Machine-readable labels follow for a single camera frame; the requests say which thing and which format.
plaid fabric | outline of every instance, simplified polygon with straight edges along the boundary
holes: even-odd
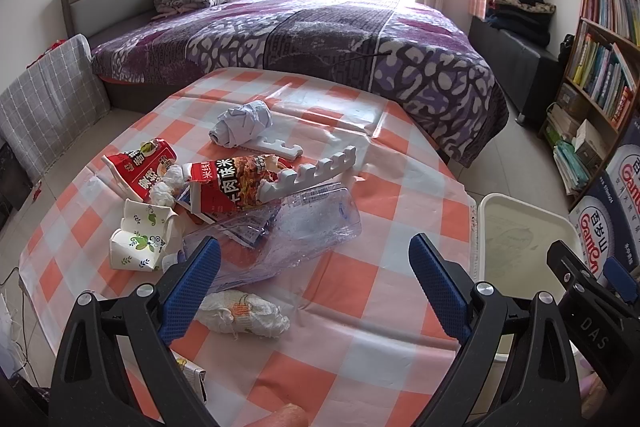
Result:
[[[207,370],[207,408],[222,426],[244,426],[289,402],[303,407],[315,426],[410,425],[458,344],[442,331],[412,273],[409,240],[426,232],[446,259],[468,269],[473,208],[399,105],[308,76],[216,70],[161,103],[100,155],[162,137],[180,162],[229,156],[210,142],[209,129],[232,105],[257,99],[273,111],[268,136],[302,145],[300,162],[357,147],[354,171],[342,181],[360,210],[362,235],[245,287],[290,318],[279,339],[242,334],[236,340],[194,321],[171,347]],[[114,298],[158,277],[109,267],[108,239],[124,203],[100,155],[58,198],[20,258],[20,275],[54,350],[81,291]],[[143,410],[157,417],[140,374],[131,369],[130,376]]]
[[[0,94],[0,131],[32,182],[110,108],[82,35],[53,49]]]

table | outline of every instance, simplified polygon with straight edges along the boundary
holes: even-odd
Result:
[[[20,256],[20,275],[42,330],[57,352],[82,291],[114,298],[157,280],[153,273],[109,266],[109,237],[124,201],[101,155],[136,149],[154,137],[167,140],[181,163],[242,155],[213,145],[208,132],[223,111],[257,99],[273,112],[274,125],[265,134],[302,145],[297,163],[356,146],[356,166],[342,181],[360,210],[362,234],[245,287],[290,318],[279,339],[236,339],[193,321],[171,347],[207,369],[207,408],[222,426],[244,426],[289,402],[305,409],[315,426],[408,426],[458,344],[428,305],[407,247],[416,233],[426,232],[446,259],[468,269],[475,206],[397,103],[325,80],[216,70],[118,136],[66,188]],[[137,368],[127,367],[143,412],[158,417]]]

crushed water bottle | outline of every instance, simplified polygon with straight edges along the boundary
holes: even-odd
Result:
[[[206,235],[220,243],[222,265],[210,292],[274,277],[360,235],[360,213],[347,187],[309,188],[234,213],[184,238],[189,256]]]

blue gripper pad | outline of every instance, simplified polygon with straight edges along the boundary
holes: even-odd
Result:
[[[439,254],[419,234],[409,243],[409,264],[442,329],[464,345],[471,336],[466,301],[444,269]]]
[[[633,304],[638,300],[638,283],[615,257],[609,257],[605,261],[604,277],[620,294],[623,301]]]
[[[167,346],[185,335],[219,269],[220,245],[209,239],[162,307],[158,336]]]

finger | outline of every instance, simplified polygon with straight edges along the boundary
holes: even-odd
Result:
[[[246,427],[309,427],[309,420],[302,408],[288,403],[267,418],[253,422]]]

